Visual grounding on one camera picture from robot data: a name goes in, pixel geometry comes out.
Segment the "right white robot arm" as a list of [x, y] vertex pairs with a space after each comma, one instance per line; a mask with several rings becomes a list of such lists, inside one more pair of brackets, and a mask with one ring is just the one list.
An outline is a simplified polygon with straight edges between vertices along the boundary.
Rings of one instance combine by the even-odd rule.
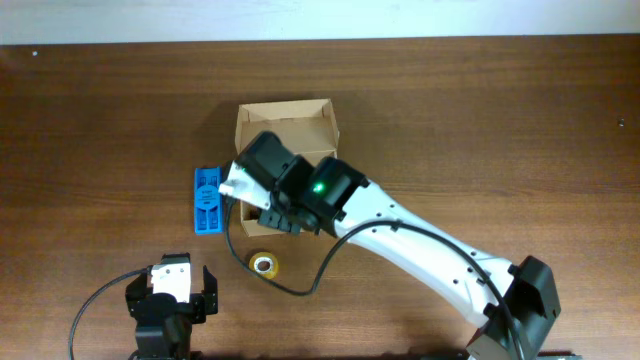
[[534, 256], [521, 264], [467, 245], [413, 214], [348, 163], [313, 165], [277, 135], [259, 133], [231, 163], [219, 191], [273, 211], [293, 225], [369, 250], [450, 303], [477, 330], [473, 359], [538, 356], [561, 313], [551, 268]]

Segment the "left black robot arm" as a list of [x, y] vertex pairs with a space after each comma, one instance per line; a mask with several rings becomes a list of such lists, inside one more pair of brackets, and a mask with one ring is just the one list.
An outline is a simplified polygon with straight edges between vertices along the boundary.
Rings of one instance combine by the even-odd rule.
[[217, 279], [203, 270], [204, 288], [191, 291], [191, 257], [165, 254], [143, 270], [125, 290], [129, 314], [136, 321], [135, 357], [148, 360], [202, 359], [191, 348], [193, 327], [218, 313]]

